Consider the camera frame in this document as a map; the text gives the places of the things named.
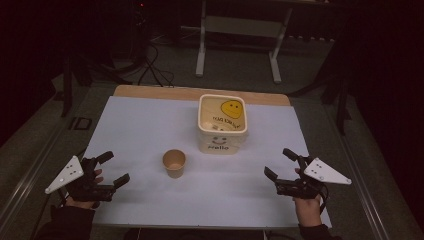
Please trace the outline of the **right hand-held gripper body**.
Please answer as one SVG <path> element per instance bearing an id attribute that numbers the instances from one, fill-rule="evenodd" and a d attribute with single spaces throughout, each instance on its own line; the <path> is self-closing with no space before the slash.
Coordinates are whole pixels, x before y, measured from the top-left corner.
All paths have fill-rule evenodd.
<path id="1" fill-rule="evenodd" d="M 314 199 L 321 195 L 326 183 L 350 185 L 352 181 L 326 164 L 319 158 L 288 155 L 288 158 L 297 162 L 300 167 L 299 178 L 296 180 L 282 180 L 275 178 L 276 191 L 279 195 L 291 196 L 301 199 Z"/>

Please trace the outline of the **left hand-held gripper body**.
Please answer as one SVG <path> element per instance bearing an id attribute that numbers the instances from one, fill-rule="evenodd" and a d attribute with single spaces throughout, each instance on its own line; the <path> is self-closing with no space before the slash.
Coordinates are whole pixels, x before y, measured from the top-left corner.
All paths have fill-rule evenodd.
<path id="1" fill-rule="evenodd" d="M 116 192 L 114 185 L 93 183 L 93 172 L 98 164 L 96 158 L 80 160 L 73 156 L 44 192 L 51 194 L 65 187 L 68 194 L 77 201 L 111 201 Z"/>

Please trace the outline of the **brown paper cup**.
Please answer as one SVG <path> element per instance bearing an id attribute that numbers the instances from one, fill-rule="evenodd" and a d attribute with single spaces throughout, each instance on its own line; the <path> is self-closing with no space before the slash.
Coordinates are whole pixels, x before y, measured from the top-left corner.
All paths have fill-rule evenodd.
<path id="1" fill-rule="evenodd" d="M 181 150 L 171 149 L 163 155 L 162 163 L 168 176 L 176 179 L 184 173 L 186 155 Z"/>

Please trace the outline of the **cream smiley-face plastic bin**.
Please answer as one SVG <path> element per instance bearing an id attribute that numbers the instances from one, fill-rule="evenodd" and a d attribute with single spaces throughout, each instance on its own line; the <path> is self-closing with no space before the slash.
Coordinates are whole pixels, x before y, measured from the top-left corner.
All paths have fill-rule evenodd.
<path id="1" fill-rule="evenodd" d="M 245 102 L 236 96 L 204 94 L 199 99 L 199 150 L 206 154 L 236 154 L 248 136 Z"/>

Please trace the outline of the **person's left hand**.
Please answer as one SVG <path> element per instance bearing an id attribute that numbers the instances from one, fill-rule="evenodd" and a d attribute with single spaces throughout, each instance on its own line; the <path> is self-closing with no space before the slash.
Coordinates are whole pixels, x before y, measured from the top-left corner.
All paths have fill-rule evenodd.
<path id="1" fill-rule="evenodd" d="M 93 180 L 93 183 L 95 185 L 101 183 L 104 180 L 101 169 L 96 169 L 93 172 L 93 174 L 95 176 Z M 95 209 L 97 204 L 98 204 L 97 201 L 77 201 L 77 200 L 74 200 L 73 197 L 70 195 L 66 197 L 66 201 L 65 201 L 66 206 L 77 207 L 82 209 Z"/>

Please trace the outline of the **person's right hand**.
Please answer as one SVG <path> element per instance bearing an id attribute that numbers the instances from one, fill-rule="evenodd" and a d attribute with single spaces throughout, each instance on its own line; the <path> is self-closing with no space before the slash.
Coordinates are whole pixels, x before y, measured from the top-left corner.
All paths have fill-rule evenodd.
<path id="1" fill-rule="evenodd" d="M 320 202 L 317 195 L 314 199 L 294 198 L 296 216 L 303 227 L 315 227 L 322 224 Z"/>

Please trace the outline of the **black square floor plate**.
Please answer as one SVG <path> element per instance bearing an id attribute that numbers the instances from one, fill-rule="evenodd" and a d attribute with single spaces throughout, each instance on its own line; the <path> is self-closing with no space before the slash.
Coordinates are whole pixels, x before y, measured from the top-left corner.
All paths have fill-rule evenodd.
<path id="1" fill-rule="evenodd" d="M 69 130 L 89 130 L 92 125 L 92 120 L 85 117 L 73 117 L 70 125 L 68 126 Z"/>

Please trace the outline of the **white table mat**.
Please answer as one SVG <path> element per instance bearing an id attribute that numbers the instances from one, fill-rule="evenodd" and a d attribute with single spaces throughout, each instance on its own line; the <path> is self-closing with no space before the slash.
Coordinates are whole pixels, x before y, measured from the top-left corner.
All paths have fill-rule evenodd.
<path id="1" fill-rule="evenodd" d="M 130 181 L 102 204 L 95 221 L 102 225 L 256 228 L 294 227 L 291 198 L 279 196 L 264 174 L 272 169 L 294 179 L 295 163 L 282 151 L 307 155 L 296 112 L 286 106 L 249 104 L 248 137 L 234 155 L 204 154 L 198 148 L 195 101 L 112 97 L 85 152 L 112 151 L 105 180 L 128 173 Z M 171 149 L 185 153 L 184 173 L 168 176 L 162 163 Z"/>

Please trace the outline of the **white metal stand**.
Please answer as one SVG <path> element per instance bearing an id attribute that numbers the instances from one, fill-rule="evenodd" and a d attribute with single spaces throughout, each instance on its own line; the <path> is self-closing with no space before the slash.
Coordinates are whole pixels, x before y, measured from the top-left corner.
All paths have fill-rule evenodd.
<path id="1" fill-rule="evenodd" d="M 280 52 L 280 47 L 285 37 L 285 33 L 292 12 L 293 8 L 289 7 L 285 11 L 284 18 L 281 22 L 214 16 L 207 14 L 207 0 L 202 0 L 200 20 L 200 45 L 195 71 L 196 76 L 202 77 L 204 74 L 204 64 L 206 56 L 205 39 L 207 32 L 247 35 L 274 38 L 276 40 L 276 45 L 274 49 L 269 52 L 268 57 L 273 81 L 275 84 L 280 84 L 282 82 L 282 78 L 280 75 L 277 57 Z"/>

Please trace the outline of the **metal floor rail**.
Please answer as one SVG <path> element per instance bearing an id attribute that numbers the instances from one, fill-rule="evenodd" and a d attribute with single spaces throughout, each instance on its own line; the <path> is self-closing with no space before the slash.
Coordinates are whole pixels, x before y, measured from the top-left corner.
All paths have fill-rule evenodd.
<path id="1" fill-rule="evenodd" d="M 29 169 L 22 175 L 10 197 L 0 210 L 0 237 L 10 228 L 16 214 L 31 192 L 35 181 L 38 179 L 40 170 L 49 156 L 51 149 L 63 131 L 64 127 L 56 127 L 45 143 L 39 148 L 37 154 L 32 155 Z"/>
<path id="2" fill-rule="evenodd" d="M 375 240 L 390 240 L 387 229 L 385 228 L 379 211 L 377 210 L 375 201 L 367 187 L 367 184 L 361 174 L 357 160 L 355 158 L 353 148 L 351 147 L 348 139 L 342 136 L 336 125 L 335 116 L 332 111 L 325 107 L 325 113 L 329 119 L 333 131 L 338 135 L 339 142 L 342 145 L 343 152 L 347 157 L 347 165 L 351 174 L 351 180 L 355 186 L 362 208 L 366 215 L 367 221 L 371 227 Z"/>

